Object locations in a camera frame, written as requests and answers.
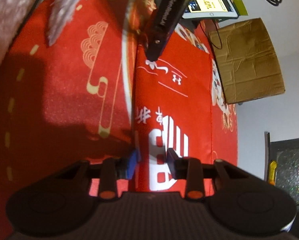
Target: brown cardboard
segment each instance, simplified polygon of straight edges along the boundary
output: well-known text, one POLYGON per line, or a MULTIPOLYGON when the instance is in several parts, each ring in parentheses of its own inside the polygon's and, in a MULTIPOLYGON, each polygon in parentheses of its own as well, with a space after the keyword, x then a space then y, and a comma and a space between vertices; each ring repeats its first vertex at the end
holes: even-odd
MULTIPOLYGON (((223 48, 214 48, 228 104, 285 92, 280 64, 262 19, 235 23, 219 29, 223 48)), ((211 42, 219 44, 217 32, 211 42)))

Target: gold dashed line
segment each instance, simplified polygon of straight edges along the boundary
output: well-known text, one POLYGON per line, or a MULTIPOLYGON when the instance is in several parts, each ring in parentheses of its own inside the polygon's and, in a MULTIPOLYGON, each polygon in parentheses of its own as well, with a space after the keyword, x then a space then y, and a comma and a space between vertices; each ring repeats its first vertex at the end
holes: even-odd
POLYGON ((17 78, 16 78, 16 81, 21 81, 22 78, 23 78, 23 75, 24 75, 24 72, 25 72, 25 69, 21 68, 18 72, 18 75, 17 75, 17 78))
POLYGON ((13 173, 12 173, 12 170, 11 170, 11 167, 10 167, 10 166, 8 166, 8 167, 6 168, 6 172, 7 172, 7 178, 8 178, 8 180, 9 180, 9 181, 12 181, 12 180, 13 180, 13 173))
POLYGON ((32 55, 34 55, 36 52, 37 52, 37 50, 38 50, 38 48, 39 48, 39 46, 36 44, 36 45, 34 45, 34 47, 32 47, 32 50, 30 51, 30 55, 32 56, 32 55))
POLYGON ((15 104, 15 98, 10 98, 10 102, 9 102, 8 108, 7 108, 7 111, 10 114, 13 112, 14 104, 15 104))
POLYGON ((11 144, 11 134, 9 132, 5 133, 5 147, 9 148, 11 144))

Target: under armour logo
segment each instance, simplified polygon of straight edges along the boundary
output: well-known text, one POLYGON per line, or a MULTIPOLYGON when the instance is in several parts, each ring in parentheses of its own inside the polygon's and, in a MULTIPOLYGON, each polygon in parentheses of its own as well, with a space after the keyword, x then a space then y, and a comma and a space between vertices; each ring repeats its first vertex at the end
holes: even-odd
POLYGON ((177 76, 175 74, 173 74, 173 79, 172 81, 175 83, 177 81, 178 85, 180 86, 181 85, 181 81, 182 81, 182 78, 180 76, 177 76))

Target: tablet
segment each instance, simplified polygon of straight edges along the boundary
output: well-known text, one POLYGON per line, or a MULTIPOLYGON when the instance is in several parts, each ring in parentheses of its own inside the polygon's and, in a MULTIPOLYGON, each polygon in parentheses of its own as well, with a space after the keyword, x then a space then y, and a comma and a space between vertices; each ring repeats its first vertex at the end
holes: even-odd
POLYGON ((192 0, 183 18, 237 19, 238 14, 231 0, 192 0))

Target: white chinese character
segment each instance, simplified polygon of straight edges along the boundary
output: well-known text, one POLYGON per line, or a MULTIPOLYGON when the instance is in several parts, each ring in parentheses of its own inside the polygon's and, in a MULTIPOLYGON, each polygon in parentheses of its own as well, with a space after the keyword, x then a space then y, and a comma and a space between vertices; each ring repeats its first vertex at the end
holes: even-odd
POLYGON ((168 68, 167 67, 158 67, 157 63, 155 61, 149 61, 147 59, 147 60, 145 60, 145 64, 148 65, 151 70, 154 70, 156 68, 156 69, 159 69, 159 70, 164 70, 165 74, 168 73, 168 68))
POLYGON ((147 109, 146 106, 144 106, 140 111, 138 110, 138 108, 136 108, 136 117, 135 120, 137 120, 137 123, 145 123, 146 124, 146 120, 149 119, 151 110, 147 109))
POLYGON ((177 81, 178 85, 180 86, 181 85, 181 81, 182 81, 182 78, 180 76, 178 76, 178 78, 176 77, 175 74, 173 74, 173 79, 172 81, 175 83, 177 81))
POLYGON ((160 125, 162 125, 163 123, 163 113, 160 111, 160 107, 158 109, 157 112, 155 112, 157 114, 157 118, 156 118, 156 122, 158 122, 160 125))
POLYGON ((152 12, 156 9, 154 0, 144 0, 145 6, 152 12))

